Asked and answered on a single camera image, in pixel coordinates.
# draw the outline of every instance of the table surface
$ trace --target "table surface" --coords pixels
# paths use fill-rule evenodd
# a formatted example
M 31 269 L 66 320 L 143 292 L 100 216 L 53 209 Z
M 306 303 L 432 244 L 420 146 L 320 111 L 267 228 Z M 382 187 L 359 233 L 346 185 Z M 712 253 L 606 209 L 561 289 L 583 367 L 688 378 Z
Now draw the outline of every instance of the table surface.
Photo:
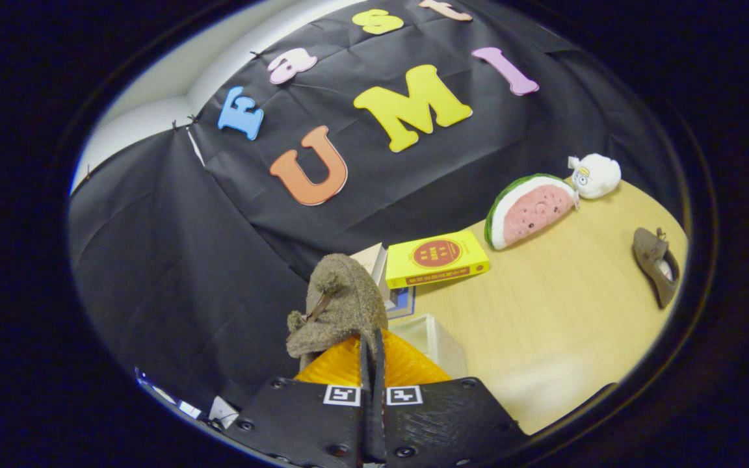
M 490 270 L 416 289 L 413 316 L 431 314 L 467 356 L 467 373 L 493 392 L 528 434 L 620 382 L 653 346 L 672 304 L 660 309 L 632 252 L 636 228 L 666 232 L 686 264 L 687 237 L 672 215 L 621 181 L 603 198 L 541 232 L 494 251 L 484 221 L 470 226 Z

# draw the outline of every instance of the screw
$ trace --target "screw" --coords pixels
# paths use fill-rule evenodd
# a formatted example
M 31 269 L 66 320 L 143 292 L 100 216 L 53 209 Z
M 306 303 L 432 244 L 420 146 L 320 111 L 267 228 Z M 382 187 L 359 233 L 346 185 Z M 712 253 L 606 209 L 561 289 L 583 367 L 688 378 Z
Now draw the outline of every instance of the screw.
M 398 450 L 395 450 L 395 455 L 398 456 L 398 458 L 408 458 L 415 455 L 415 449 L 412 447 L 401 447 Z

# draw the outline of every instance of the foam letter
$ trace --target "foam letter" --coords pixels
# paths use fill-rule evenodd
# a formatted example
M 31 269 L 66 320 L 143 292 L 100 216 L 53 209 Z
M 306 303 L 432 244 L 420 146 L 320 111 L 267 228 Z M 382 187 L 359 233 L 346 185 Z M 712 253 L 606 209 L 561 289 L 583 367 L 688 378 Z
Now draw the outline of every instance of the foam letter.
M 502 51 L 498 50 L 496 47 L 483 47 L 481 49 L 476 49 L 473 51 L 473 56 L 476 56 L 479 59 L 484 59 L 487 63 L 493 65 L 493 68 L 508 80 L 508 83 L 510 83 L 510 91 L 515 95 L 523 96 L 539 89 L 539 85 L 536 82 L 524 76 L 522 71 L 519 71 L 516 66 L 509 62 L 508 59 L 502 55 Z
M 345 186 L 348 168 L 343 157 L 328 139 L 328 128 L 320 125 L 303 137 L 305 148 L 314 148 L 328 169 L 328 177 L 320 184 L 310 181 L 296 162 L 296 151 L 289 150 L 270 166 L 270 174 L 282 179 L 285 188 L 303 205 L 318 205 L 335 196 Z
M 365 32 L 372 34 L 388 33 L 404 25 L 404 20 L 390 16 L 386 10 L 378 9 L 357 13 L 351 17 L 351 22 L 362 26 Z
M 444 2 L 436 2 L 435 0 L 424 0 L 423 2 L 418 4 L 419 7 L 423 8 L 430 8 L 435 10 L 436 12 L 441 13 L 447 18 L 452 18 L 458 21 L 472 21 L 473 17 L 471 17 L 467 13 L 459 13 L 456 12 L 454 9 L 450 8 L 452 5 L 449 3 Z
M 256 134 L 259 133 L 259 125 L 262 124 L 262 118 L 265 116 L 265 111 L 256 109 L 256 112 L 252 114 L 247 113 L 247 110 L 253 109 L 256 101 L 246 96 L 237 98 L 242 91 L 244 91 L 244 88 L 241 88 L 241 86 L 234 86 L 227 93 L 224 106 L 221 107 L 221 115 L 219 115 L 219 128 L 235 128 L 236 130 L 244 131 L 248 140 L 255 140 Z
M 408 97 L 375 86 L 354 99 L 357 109 L 369 109 L 383 125 L 392 139 L 389 143 L 392 151 L 403 151 L 418 142 L 418 133 L 404 128 L 398 119 L 424 133 L 432 133 L 430 106 L 435 110 L 435 122 L 441 127 L 449 127 L 473 115 L 473 109 L 461 104 L 436 72 L 432 65 L 419 65 L 406 72 Z
M 293 78 L 299 72 L 304 72 L 316 65 L 317 57 L 309 55 L 304 48 L 295 48 L 279 57 L 273 59 L 268 65 L 270 82 L 273 84 L 282 84 Z

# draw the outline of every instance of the blue letter e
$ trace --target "blue letter e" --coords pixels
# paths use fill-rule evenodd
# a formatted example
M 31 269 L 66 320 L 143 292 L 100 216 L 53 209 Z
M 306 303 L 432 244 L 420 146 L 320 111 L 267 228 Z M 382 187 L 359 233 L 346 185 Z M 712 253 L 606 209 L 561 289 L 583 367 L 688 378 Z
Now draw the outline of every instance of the blue letter e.
M 256 109 L 256 112 L 252 114 L 247 113 L 247 110 L 253 109 L 256 101 L 247 96 L 238 97 L 242 91 L 244 91 L 244 88 L 235 86 L 235 88 L 227 93 L 224 106 L 221 107 L 219 128 L 235 128 L 236 130 L 244 131 L 247 134 L 248 140 L 255 140 L 265 112 L 261 109 Z

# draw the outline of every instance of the book cover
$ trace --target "book cover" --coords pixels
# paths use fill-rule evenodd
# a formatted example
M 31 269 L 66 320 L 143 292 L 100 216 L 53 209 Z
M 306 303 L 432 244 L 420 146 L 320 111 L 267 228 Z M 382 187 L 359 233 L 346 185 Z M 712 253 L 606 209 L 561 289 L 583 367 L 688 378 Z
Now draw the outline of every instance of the book cover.
M 411 240 L 389 246 L 386 283 L 390 289 L 478 275 L 490 269 L 487 253 L 473 232 Z

